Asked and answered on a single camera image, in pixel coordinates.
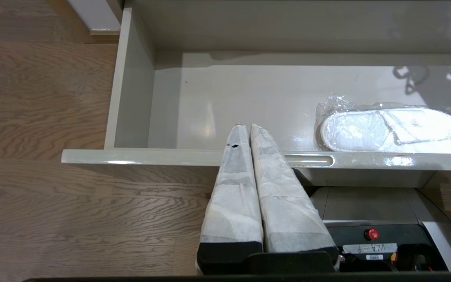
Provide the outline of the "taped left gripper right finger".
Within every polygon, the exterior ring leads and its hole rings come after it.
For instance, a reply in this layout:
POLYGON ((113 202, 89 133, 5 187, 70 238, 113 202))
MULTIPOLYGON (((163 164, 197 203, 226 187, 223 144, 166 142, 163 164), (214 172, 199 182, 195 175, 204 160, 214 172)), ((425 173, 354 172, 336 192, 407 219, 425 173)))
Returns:
POLYGON ((324 251, 339 270, 339 250, 272 135, 251 126, 250 147, 268 253, 324 251))

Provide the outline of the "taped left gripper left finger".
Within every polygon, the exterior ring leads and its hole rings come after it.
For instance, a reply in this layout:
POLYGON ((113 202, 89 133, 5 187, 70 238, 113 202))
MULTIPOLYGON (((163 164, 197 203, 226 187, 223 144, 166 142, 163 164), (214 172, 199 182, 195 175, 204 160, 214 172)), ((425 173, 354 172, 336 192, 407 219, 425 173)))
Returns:
POLYGON ((206 207, 196 255, 200 275, 244 273, 244 260, 263 252, 261 209, 247 126, 230 131, 206 207))

